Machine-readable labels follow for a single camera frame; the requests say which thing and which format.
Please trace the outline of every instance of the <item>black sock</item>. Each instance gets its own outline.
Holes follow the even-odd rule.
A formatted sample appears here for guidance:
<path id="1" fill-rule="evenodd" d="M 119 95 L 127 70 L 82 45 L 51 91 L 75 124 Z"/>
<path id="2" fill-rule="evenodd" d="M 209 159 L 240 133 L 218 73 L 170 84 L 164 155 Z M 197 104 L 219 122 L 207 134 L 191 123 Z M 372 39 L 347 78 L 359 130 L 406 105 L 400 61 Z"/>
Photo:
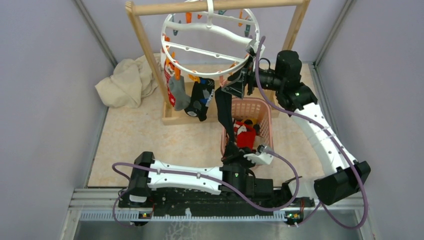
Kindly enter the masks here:
<path id="1" fill-rule="evenodd" d="M 193 90 L 191 91 L 190 105 L 184 109 L 185 113 L 192 117 L 198 117 L 200 122 L 205 121 L 214 91 L 215 81 L 210 78 L 200 77 L 200 83 L 194 83 Z"/>

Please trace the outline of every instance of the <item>black fabric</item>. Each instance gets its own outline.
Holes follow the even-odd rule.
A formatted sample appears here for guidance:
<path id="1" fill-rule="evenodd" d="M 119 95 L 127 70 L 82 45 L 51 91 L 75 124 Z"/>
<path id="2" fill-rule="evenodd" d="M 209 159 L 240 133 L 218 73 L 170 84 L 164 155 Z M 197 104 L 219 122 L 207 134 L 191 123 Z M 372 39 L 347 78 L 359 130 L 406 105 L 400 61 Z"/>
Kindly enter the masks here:
<path id="1" fill-rule="evenodd" d="M 231 116 L 232 96 L 229 93 L 222 91 L 219 87 L 215 92 L 216 107 L 218 109 L 218 121 L 225 128 L 228 134 L 228 142 L 235 142 L 233 117 Z"/>
<path id="2" fill-rule="evenodd" d="M 190 105 L 184 109 L 185 113 L 192 117 L 198 117 L 200 122 L 205 121 L 214 91 L 215 81 L 210 78 L 200 77 L 200 82 L 194 83 Z"/>

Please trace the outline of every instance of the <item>gray sock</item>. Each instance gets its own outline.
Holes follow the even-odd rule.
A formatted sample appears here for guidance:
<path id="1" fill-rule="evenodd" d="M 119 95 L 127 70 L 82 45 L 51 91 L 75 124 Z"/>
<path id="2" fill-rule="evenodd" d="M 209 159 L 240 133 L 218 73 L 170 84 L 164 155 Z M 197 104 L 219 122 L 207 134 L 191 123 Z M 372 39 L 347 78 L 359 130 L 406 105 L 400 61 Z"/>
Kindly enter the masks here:
<path id="1" fill-rule="evenodd" d="M 169 90 L 175 98 L 175 111 L 181 111 L 190 105 L 190 96 L 186 94 L 183 76 L 179 76 L 179 80 L 172 76 L 169 79 Z"/>

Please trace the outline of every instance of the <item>beige towel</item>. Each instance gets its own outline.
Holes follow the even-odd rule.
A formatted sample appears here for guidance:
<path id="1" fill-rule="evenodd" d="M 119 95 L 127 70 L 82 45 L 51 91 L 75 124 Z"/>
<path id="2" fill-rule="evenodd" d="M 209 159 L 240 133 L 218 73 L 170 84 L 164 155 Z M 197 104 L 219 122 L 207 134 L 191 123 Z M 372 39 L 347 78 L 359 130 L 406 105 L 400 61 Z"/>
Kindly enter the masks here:
<path id="1" fill-rule="evenodd" d="M 160 66 L 160 53 L 155 53 Z M 138 108 L 145 98 L 153 93 L 158 83 L 143 55 L 136 60 L 124 59 L 113 70 L 113 75 L 101 80 L 95 89 L 104 105 L 113 108 Z"/>

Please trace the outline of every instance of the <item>sock hanging on clip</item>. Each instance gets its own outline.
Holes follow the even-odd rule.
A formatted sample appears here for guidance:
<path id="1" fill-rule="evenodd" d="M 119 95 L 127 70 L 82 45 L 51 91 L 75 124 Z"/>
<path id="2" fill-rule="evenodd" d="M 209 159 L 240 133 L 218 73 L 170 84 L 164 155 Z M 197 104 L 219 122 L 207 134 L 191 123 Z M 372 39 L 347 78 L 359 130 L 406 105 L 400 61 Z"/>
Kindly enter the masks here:
<path id="1" fill-rule="evenodd" d="M 194 83 L 190 105 L 184 109 L 185 113 L 192 117 L 198 117 L 200 122 L 205 121 L 214 92 L 215 81 L 210 78 L 200 77 L 200 82 Z"/>
<path id="2" fill-rule="evenodd" d="M 169 90 L 175 98 L 175 111 L 181 111 L 190 105 L 190 97 L 186 94 L 186 85 L 184 77 L 179 76 L 179 80 L 175 75 L 169 79 Z"/>

